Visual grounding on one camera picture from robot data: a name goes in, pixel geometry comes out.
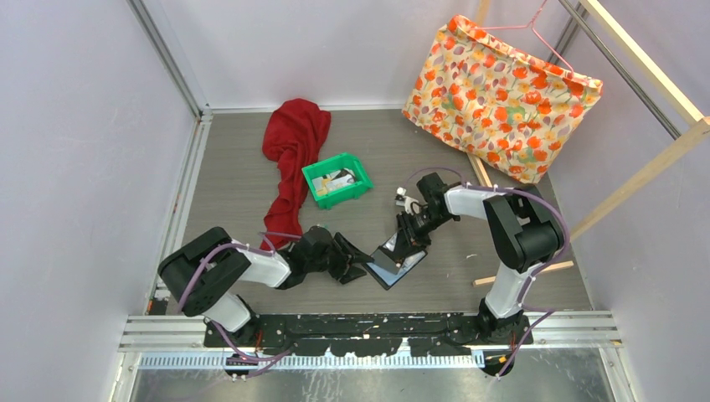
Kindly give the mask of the black card holder wallet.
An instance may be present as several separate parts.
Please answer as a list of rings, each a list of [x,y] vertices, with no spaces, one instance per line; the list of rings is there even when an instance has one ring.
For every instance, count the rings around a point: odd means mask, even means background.
[[[412,246],[393,234],[370,255],[363,269],[384,289],[389,290],[426,256],[425,247]]]

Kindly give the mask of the green plastic bin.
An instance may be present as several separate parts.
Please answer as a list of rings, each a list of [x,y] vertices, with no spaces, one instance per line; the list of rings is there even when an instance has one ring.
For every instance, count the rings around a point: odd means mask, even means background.
[[[301,171],[320,209],[358,199],[374,188],[361,160],[346,152],[305,166]]]

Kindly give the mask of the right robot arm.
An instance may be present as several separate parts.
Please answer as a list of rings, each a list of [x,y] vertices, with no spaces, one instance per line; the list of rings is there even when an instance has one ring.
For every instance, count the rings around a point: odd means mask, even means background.
[[[520,325],[523,301],[536,276],[569,245],[559,212],[532,185],[524,188],[445,183],[428,170],[416,183],[421,200],[398,188],[397,230],[379,251],[402,270],[431,244],[445,223],[471,217],[487,222],[500,264],[492,288],[481,300],[476,329],[488,343],[500,343]]]

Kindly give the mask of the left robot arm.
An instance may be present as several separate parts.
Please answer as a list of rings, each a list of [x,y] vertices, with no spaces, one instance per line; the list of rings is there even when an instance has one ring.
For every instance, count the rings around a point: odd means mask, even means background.
[[[265,249],[233,239],[222,227],[213,227],[164,258],[157,274],[179,310],[187,317],[203,316],[216,322],[234,345],[250,345],[257,333],[255,313],[231,289],[246,281],[272,289],[300,285],[311,273],[326,272],[340,284],[366,275],[373,262],[341,233],[312,226],[304,234],[287,234],[277,247],[264,232]]]

